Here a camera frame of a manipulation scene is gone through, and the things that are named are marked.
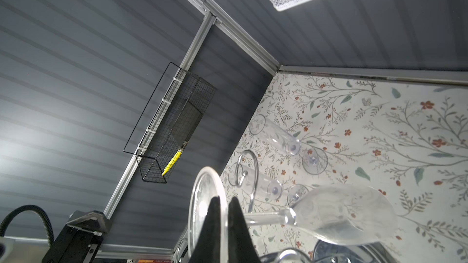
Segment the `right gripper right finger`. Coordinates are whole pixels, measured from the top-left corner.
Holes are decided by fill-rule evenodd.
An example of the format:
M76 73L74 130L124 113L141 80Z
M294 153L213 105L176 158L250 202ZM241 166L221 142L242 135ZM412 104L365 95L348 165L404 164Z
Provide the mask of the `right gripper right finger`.
M252 243L242 207L236 197L229 203L228 236L230 263L261 263Z

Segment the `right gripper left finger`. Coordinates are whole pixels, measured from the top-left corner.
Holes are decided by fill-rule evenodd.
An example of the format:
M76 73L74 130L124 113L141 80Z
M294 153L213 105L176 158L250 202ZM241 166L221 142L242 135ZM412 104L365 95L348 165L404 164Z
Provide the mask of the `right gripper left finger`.
M220 198L214 197L208 207L200 236L190 263L220 263L221 248L221 207Z

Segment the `clear wine glass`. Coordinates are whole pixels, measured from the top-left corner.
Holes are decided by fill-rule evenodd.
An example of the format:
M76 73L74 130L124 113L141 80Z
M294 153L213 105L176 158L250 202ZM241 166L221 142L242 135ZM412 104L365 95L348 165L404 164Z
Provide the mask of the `clear wine glass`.
M228 170L229 183L248 194L254 189L254 176L254 169L248 165L236 165L234 163ZM296 184L284 190L279 181L262 173L258 174L257 192L255 195L256 201L272 202L273 200L278 200L285 194L288 206L292 207L303 196L307 195L307 193L308 189L304 185Z
M249 124L250 133L258 140L266 142L279 153L298 156L304 170L311 175L319 175L328 166L326 155L317 148L303 146L301 141L276 125L262 114L253 117Z
M204 167L193 185L188 215L188 254L196 247L211 199L220 198L220 261L228 261L228 204L218 173ZM378 190L366 186L320 186L292 207L276 212L244 214L246 225L289 225L335 245L366 245L391 237L397 228L392 204Z

